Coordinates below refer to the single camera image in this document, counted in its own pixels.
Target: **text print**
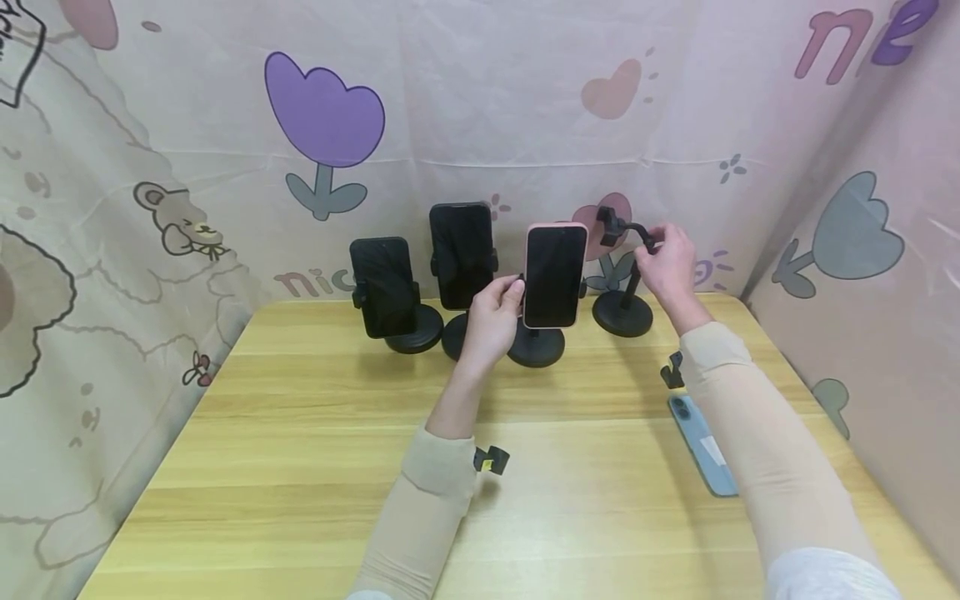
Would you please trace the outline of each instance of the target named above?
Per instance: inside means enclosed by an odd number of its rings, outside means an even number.
[[[867,61],[882,66],[895,66],[907,60],[913,51],[913,44],[905,38],[926,25],[938,8],[940,8],[939,0],[898,0],[890,10],[890,20],[877,32],[874,43],[861,62],[860,68]],[[833,30],[843,28],[850,32],[850,36],[827,75],[827,85],[839,84],[873,25],[874,14],[866,9],[850,9],[839,14],[824,11],[813,15],[810,19],[813,36],[806,44],[804,55],[800,57],[794,76],[797,79],[806,77],[829,35]]]

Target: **teddy bear print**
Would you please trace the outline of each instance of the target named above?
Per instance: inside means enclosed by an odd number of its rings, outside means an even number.
[[[168,190],[151,181],[142,181],[133,189],[138,204],[154,213],[154,225],[160,230],[163,249],[173,256],[192,252],[210,260],[226,254],[224,235],[206,224],[206,213],[190,202],[190,191]]]

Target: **beige arm sleeve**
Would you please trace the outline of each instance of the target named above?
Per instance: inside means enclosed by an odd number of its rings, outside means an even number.
[[[444,440],[421,427],[373,528],[351,593],[382,591],[392,600],[429,600],[440,581],[476,470],[473,439]]]
[[[681,372],[747,506],[763,568],[790,550],[841,550],[880,567],[850,495],[786,399],[720,323],[681,338]]]

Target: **round black base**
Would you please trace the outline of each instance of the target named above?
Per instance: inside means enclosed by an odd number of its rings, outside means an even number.
[[[627,308],[621,308],[625,292],[605,292],[593,304],[593,319],[597,324],[613,335],[621,338],[636,338],[654,324],[654,311],[643,299],[636,296],[630,299]]]
[[[444,352],[453,360],[460,360],[460,352],[464,349],[464,339],[467,337],[468,314],[457,315],[444,327],[444,336],[440,339]]]
[[[564,355],[566,340],[559,329],[527,329],[523,320],[516,320],[516,338],[507,356],[529,369],[542,369]]]
[[[444,318],[435,308],[425,304],[417,306],[417,330],[407,335],[384,338],[387,346],[400,354],[420,354],[440,342],[444,334]]]

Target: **pink phone case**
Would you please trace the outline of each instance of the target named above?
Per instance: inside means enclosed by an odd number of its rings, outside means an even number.
[[[527,236],[523,240],[523,273],[524,276],[529,272],[528,263],[530,262],[530,232],[538,228],[578,228],[582,229],[587,233],[584,237],[584,258],[580,261],[580,279],[584,277],[583,264],[587,262],[587,243],[589,242],[590,230],[583,223],[572,223],[572,222],[563,222],[563,223],[534,223],[527,228]],[[527,313],[526,313],[526,303],[523,305],[523,326],[528,329],[569,329],[570,327],[577,324],[577,319],[580,316],[579,306],[580,306],[580,296],[577,296],[577,306],[578,310],[573,316],[573,323],[566,327],[529,327],[527,326]]]

